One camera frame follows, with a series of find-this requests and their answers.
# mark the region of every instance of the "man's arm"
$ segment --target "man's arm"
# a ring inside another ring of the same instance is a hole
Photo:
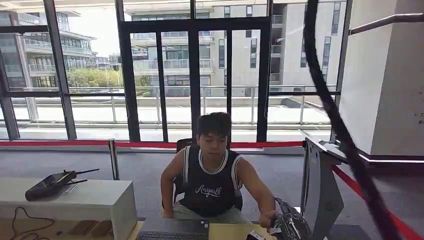
[[[236,166],[237,179],[241,180],[246,189],[256,200],[260,211],[259,223],[263,228],[270,228],[269,218],[276,209],[274,196],[261,181],[253,166],[245,159],[240,159]]]
[[[162,193],[163,216],[173,218],[173,192],[175,177],[183,172],[184,168],[184,149],[179,151],[168,166],[163,170],[160,177],[160,192]]]

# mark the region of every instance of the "white jersey trim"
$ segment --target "white jersey trim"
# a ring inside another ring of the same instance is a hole
[[[202,169],[202,170],[203,170],[206,174],[214,175],[214,174],[218,174],[218,173],[220,173],[220,172],[224,169],[224,167],[226,166],[226,164],[227,164],[227,160],[228,160],[228,150],[226,149],[226,150],[225,150],[225,153],[224,153],[224,156],[222,157],[222,161],[221,161],[221,164],[219,165],[219,167],[218,167],[215,171],[208,171],[208,170],[206,170],[206,168],[203,166],[203,162],[202,162],[202,150],[200,150],[200,149],[199,149],[199,153],[198,153],[198,162],[199,162],[199,165],[200,165],[201,169]]]
[[[241,155],[238,155],[231,166],[231,179],[232,179],[232,185],[234,187],[234,192],[237,197],[241,196],[240,189],[243,187],[242,181],[237,179],[237,164],[239,161],[243,159]]]
[[[183,182],[188,183],[189,182],[189,153],[190,153],[190,146],[186,146],[184,148],[184,169],[183,169]]]

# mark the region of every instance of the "young man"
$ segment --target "young man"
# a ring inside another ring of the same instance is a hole
[[[203,115],[197,127],[197,145],[179,151],[162,173],[163,216],[251,223],[235,208],[244,185],[257,202],[260,225],[269,228],[269,218],[275,210],[274,197],[253,166],[238,153],[227,150],[231,117],[224,112]],[[177,176],[183,178],[185,193],[183,199],[173,204],[173,179]]]

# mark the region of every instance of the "retractable belt barrier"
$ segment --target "retractable belt barrier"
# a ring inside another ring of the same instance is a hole
[[[281,142],[232,142],[231,148],[281,148],[281,147],[302,147],[302,141],[281,141]],[[39,147],[39,146],[108,146],[110,151],[110,159],[112,165],[112,174],[114,180],[119,180],[119,168],[116,147],[121,148],[163,148],[176,149],[175,142],[129,142],[111,140],[58,140],[58,141],[0,141],[0,147]],[[362,199],[364,195],[358,183],[350,178],[340,168],[333,165],[332,170],[337,174],[356,194]],[[398,231],[408,240],[424,240],[411,227],[400,220],[397,216],[389,211]]]

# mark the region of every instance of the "keyboard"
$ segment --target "keyboard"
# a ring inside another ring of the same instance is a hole
[[[208,240],[204,233],[141,231],[136,240]]]

